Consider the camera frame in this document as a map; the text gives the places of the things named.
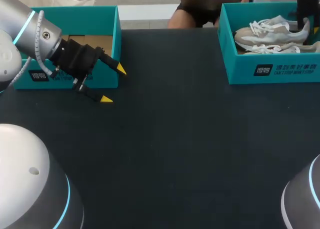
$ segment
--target blue led ring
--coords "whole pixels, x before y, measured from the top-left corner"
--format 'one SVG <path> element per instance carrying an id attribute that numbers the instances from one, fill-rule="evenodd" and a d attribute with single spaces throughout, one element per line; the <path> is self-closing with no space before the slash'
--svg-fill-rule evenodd
<path id="1" fill-rule="evenodd" d="M 310 190 L 311 190 L 313 199 L 314 199 L 315 203 L 317 204 L 317 206 L 318 206 L 319 209 L 320 209 L 320 201 L 319 201 L 319 199 L 318 199 L 318 197 L 317 197 L 317 194 L 316 194 L 316 191 L 315 191 L 315 188 L 314 188 L 314 183 L 313 183 L 313 181 L 312 181 L 312 170 L 313 170 L 315 161 L 318 159 L 319 156 L 320 156 L 320 155 L 318 155 L 318 156 L 313 160 L 313 162 L 311 163 L 311 166 L 310 166 L 310 169 L 309 169 L 309 185 L 310 185 Z"/>
<path id="2" fill-rule="evenodd" d="M 69 183 L 67 175 L 65 175 L 65 177 L 66 177 L 66 181 L 68 182 L 68 199 L 66 200 L 66 205 L 65 205 L 64 211 L 63 211 L 59 221 L 56 223 L 56 225 L 54 226 L 53 229 L 57 229 L 60 226 L 62 220 L 64 219 L 64 217 L 67 213 L 69 202 L 70 202 L 70 183 Z"/>
<path id="3" fill-rule="evenodd" d="M 20 32 L 18 33 L 18 35 L 17 35 L 16 38 L 14 39 L 14 41 L 13 41 L 13 44 L 14 44 L 14 45 L 15 45 L 15 44 L 18 42 L 18 40 L 20 39 L 22 33 L 24 33 L 25 29 L 26 29 L 27 26 L 29 25 L 29 23 L 30 23 L 32 17 L 35 15 L 35 13 L 36 13 L 36 12 L 35 12 L 34 10 L 31 12 L 30 16 L 29 16 L 28 19 L 26 20 L 26 22 L 25 22 L 25 24 L 23 25 L 23 27 L 21 28 Z"/>

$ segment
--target teal cardboard box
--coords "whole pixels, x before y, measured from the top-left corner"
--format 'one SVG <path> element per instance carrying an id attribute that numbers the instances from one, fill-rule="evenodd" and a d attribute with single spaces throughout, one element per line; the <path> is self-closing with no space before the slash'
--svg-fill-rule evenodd
<path id="1" fill-rule="evenodd" d="M 112 36 L 111 57 L 120 60 L 121 56 L 121 26 L 117 6 L 78 6 L 78 7 L 37 7 L 36 12 L 43 10 L 47 20 L 62 29 L 63 35 L 68 36 Z M 50 70 L 55 66 L 49 60 L 45 65 Z M 15 89 L 71 89 L 73 78 L 61 71 L 54 79 L 48 81 L 33 81 L 32 74 L 41 70 L 38 63 L 32 60 L 28 69 L 14 83 Z M 106 64 L 98 60 L 92 74 L 87 77 L 85 84 L 90 88 L 117 88 L 118 74 Z"/>
<path id="2" fill-rule="evenodd" d="M 243 55 L 237 52 L 235 31 L 248 27 L 253 21 L 279 15 L 294 21 L 289 14 L 296 10 L 295 2 L 228 3 L 222 6 L 218 37 L 230 84 L 320 82 L 319 53 Z"/>

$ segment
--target robotic arm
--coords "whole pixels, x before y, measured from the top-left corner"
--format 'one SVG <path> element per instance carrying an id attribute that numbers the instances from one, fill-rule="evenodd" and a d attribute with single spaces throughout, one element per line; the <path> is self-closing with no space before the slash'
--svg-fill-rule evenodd
<path id="1" fill-rule="evenodd" d="M 85 86 L 87 75 L 97 61 L 100 59 L 117 73 L 126 74 L 121 64 L 101 47 L 62 39 L 62 30 L 46 20 L 43 11 L 38 14 L 18 0 L 0 0 L 0 92 L 23 72 L 19 51 L 29 56 L 28 61 L 37 60 L 51 78 L 59 70 L 73 76 L 73 89 L 99 102 L 110 100 Z M 45 59 L 53 62 L 55 71 L 45 67 Z"/>

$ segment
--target black table surface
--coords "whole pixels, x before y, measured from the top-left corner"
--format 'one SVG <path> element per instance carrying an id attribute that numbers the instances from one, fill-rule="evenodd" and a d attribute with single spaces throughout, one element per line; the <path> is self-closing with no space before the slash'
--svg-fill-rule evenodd
<path id="1" fill-rule="evenodd" d="M 85 228 L 284 229 L 287 182 L 320 153 L 320 84 L 229 85 L 215 29 L 124 30 L 103 90 L 0 97 L 78 188 Z"/>

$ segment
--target white sneaker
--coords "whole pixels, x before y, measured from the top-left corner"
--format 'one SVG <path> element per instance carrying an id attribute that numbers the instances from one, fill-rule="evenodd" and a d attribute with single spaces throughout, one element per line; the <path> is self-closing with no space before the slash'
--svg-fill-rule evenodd
<path id="1" fill-rule="evenodd" d="M 273 19 L 250 23 L 250 27 L 238 30 L 234 41 L 244 49 L 251 49 L 254 45 L 285 45 L 288 43 L 302 44 L 306 41 L 310 31 L 310 21 L 305 18 L 305 25 L 299 32 L 298 22 L 285 20 L 282 16 Z"/>
<path id="2" fill-rule="evenodd" d="M 273 25 L 280 24 L 280 23 L 288 23 L 289 26 L 290 26 L 290 31 L 292 31 L 292 32 L 297 32 L 298 31 L 298 21 L 296 21 L 296 20 L 287 20 L 287 19 L 283 18 L 281 15 L 278 15 L 278 16 L 272 18 L 272 19 L 261 20 L 261 21 L 259 21 L 257 23 L 259 25 L 261 25 L 261 26 L 263 26 L 263 25 L 273 26 Z M 243 30 L 251 30 L 251 27 L 241 28 L 241 29 L 237 30 L 236 33 L 237 32 L 241 32 Z"/>
<path id="3" fill-rule="evenodd" d="M 247 49 L 245 54 L 283 54 L 283 53 L 320 53 L 320 41 L 313 45 L 299 45 L 289 43 L 283 46 L 279 45 L 254 45 L 251 49 Z"/>
<path id="4" fill-rule="evenodd" d="M 296 43 L 289 43 L 281 46 L 281 50 L 287 50 L 292 47 L 297 47 L 300 50 L 300 53 L 320 53 L 320 41 L 317 41 L 313 45 L 299 45 Z"/>
<path id="5" fill-rule="evenodd" d="M 254 54 L 283 54 L 283 53 L 300 53 L 300 49 L 298 46 L 295 45 L 291 45 L 288 46 L 287 48 L 283 49 L 281 46 L 279 45 L 254 45 L 252 48 L 247 49 L 247 52 L 245 53 L 245 55 L 254 55 Z"/>

